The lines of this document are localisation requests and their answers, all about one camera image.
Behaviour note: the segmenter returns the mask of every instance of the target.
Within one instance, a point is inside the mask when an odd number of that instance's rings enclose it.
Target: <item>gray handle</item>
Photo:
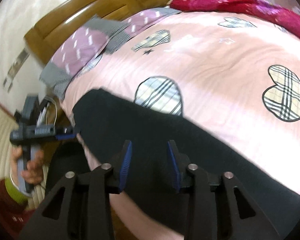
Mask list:
[[[20,159],[18,159],[17,167],[18,167],[18,180],[19,180],[19,190],[22,193],[29,194],[33,190],[33,185],[25,182],[24,178],[21,176],[21,171],[27,170],[27,162],[29,160],[33,160],[35,157],[35,153],[40,150],[40,145],[31,145],[30,147],[30,158],[27,156],[28,154],[24,153]]]

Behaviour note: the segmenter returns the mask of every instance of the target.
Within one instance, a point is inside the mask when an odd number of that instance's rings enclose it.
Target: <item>gray trim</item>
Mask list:
[[[39,80],[51,88],[53,93],[63,101],[65,99],[66,89],[72,80],[72,76],[64,69],[49,62],[42,70]]]
[[[105,20],[101,18],[92,18],[83,26],[103,32],[108,38],[116,36],[119,32],[123,31],[129,26],[129,23],[122,23],[113,20]]]
[[[172,9],[172,8],[165,8],[165,7],[151,8],[149,10],[159,11],[164,16],[171,16],[171,15],[179,14],[182,12],[180,10],[176,10],[176,9]]]
[[[129,41],[132,37],[127,34],[125,31],[119,32],[116,36],[114,36],[111,40],[109,40],[106,45],[105,52],[108,54],[112,54],[118,49],[120,49],[127,41]]]

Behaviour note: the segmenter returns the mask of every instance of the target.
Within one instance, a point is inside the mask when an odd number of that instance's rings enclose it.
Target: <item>bracelet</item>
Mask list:
[[[11,183],[12,185],[23,195],[25,195],[26,197],[32,197],[32,194],[31,193],[27,193],[27,192],[23,192],[19,189],[19,187],[15,184],[15,182],[13,181],[12,179],[12,171],[10,170],[10,180],[11,180]]]

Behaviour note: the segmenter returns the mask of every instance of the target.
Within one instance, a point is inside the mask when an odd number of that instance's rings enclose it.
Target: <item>wooden headboard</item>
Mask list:
[[[144,9],[164,6],[169,0],[68,0],[42,19],[25,35],[31,52],[47,64],[55,51],[76,29],[94,15],[124,20]]]

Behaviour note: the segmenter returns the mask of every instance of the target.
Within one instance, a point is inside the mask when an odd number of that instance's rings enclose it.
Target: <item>white cable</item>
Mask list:
[[[54,123],[53,126],[56,126],[56,122],[57,122],[57,115],[58,115],[58,106],[57,103],[55,102],[55,100],[53,100],[53,98],[45,96],[44,99],[47,99],[48,101],[50,101],[51,103],[54,104],[54,107],[56,108],[56,117],[54,119]]]
[[[38,120],[37,120],[37,126],[42,125],[44,118],[46,117],[47,114],[47,108],[49,105],[43,108],[42,112],[40,113]]]

